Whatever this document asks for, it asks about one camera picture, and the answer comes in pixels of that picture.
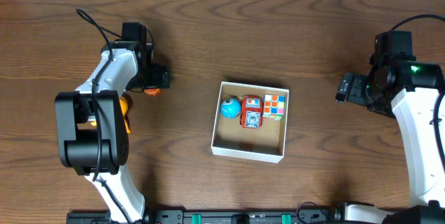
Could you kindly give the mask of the orange round cap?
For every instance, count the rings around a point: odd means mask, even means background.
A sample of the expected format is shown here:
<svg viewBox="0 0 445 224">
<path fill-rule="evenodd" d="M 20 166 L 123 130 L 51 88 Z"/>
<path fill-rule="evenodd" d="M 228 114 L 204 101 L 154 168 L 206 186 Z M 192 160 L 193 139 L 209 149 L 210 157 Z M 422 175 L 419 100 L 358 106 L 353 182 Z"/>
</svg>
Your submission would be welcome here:
<svg viewBox="0 0 445 224">
<path fill-rule="evenodd" d="M 144 92 L 149 96 L 156 96 L 161 92 L 161 89 L 160 88 L 144 89 Z"/>
</svg>

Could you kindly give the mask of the blue toy ball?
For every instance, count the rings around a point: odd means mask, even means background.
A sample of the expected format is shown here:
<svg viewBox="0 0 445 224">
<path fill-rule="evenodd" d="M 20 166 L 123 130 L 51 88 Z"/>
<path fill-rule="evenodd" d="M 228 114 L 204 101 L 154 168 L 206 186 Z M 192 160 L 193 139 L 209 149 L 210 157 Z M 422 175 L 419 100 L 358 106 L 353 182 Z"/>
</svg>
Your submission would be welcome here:
<svg viewBox="0 0 445 224">
<path fill-rule="evenodd" d="M 220 104 L 220 113 L 229 119 L 238 117 L 241 112 L 241 103 L 235 97 L 224 99 Z"/>
</svg>

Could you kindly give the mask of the white cardboard box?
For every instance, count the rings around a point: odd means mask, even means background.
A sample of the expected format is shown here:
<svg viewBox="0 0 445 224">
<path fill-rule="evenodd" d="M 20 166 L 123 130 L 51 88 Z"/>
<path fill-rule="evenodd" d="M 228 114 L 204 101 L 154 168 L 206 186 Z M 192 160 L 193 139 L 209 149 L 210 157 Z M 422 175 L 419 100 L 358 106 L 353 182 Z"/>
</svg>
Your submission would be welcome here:
<svg viewBox="0 0 445 224">
<path fill-rule="evenodd" d="M 266 119 L 259 129 L 243 128 L 240 118 L 229 119 L 220 108 L 224 99 L 245 95 L 279 95 L 284 97 L 284 115 L 281 120 Z M 284 158 L 288 116 L 289 90 L 223 81 L 217 102 L 211 150 L 214 155 L 279 163 Z"/>
</svg>

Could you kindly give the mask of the red toy truck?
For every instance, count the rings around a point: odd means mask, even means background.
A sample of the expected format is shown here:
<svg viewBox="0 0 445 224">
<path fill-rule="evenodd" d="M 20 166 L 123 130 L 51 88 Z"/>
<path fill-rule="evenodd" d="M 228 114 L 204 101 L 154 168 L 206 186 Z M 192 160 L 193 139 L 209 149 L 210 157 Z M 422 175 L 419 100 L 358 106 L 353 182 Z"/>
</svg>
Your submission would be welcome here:
<svg viewBox="0 0 445 224">
<path fill-rule="evenodd" d="M 262 98 L 246 95 L 241 104 L 240 125 L 242 128 L 259 129 L 262 126 L 263 110 Z"/>
</svg>

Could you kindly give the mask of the colourful puzzle cube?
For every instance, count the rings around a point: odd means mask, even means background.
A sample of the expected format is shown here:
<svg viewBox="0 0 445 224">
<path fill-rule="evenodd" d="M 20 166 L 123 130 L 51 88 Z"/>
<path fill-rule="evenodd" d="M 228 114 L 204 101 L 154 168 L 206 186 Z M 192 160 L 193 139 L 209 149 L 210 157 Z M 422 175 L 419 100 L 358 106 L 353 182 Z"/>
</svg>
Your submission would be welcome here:
<svg viewBox="0 0 445 224">
<path fill-rule="evenodd" d="M 264 108 L 262 117 L 280 121 L 284 116 L 286 98 L 283 95 L 264 95 Z"/>
</svg>

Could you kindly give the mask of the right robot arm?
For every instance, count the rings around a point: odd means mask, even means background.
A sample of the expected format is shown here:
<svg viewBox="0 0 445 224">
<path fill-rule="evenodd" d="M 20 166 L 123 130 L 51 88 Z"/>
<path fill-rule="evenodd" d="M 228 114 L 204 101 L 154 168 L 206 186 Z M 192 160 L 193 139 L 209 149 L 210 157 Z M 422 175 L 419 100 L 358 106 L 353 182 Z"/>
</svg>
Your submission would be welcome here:
<svg viewBox="0 0 445 224">
<path fill-rule="evenodd" d="M 390 30 L 375 37 L 371 71 L 344 74 L 335 99 L 396 119 L 409 178 L 409 207 L 397 212 L 346 203 L 340 223 L 444 222 L 444 76 L 438 64 L 418 62 L 412 34 Z"/>
</svg>

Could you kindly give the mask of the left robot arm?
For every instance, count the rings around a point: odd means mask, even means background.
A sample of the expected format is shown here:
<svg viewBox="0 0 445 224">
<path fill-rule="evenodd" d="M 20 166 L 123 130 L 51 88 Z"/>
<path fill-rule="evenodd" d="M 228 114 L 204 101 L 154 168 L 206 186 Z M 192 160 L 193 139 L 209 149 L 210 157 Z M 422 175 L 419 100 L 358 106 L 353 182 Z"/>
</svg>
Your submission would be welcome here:
<svg viewBox="0 0 445 224">
<path fill-rule="evenodd" d="M 91 76 L 72 92 L 55 98 L 61 163 L 85 177 L 108 206 L 106 212 L 72 212 L 67 223 L 153 223 L 145 196 L 126 165 L 129 123 L 124 94 L 135 88 L 150 94 L 170 86 L 166 66 L 152 62 L 152 34 L 138 22 L 125 22 L 117 40 L 107 42 Z"/>
</svg>

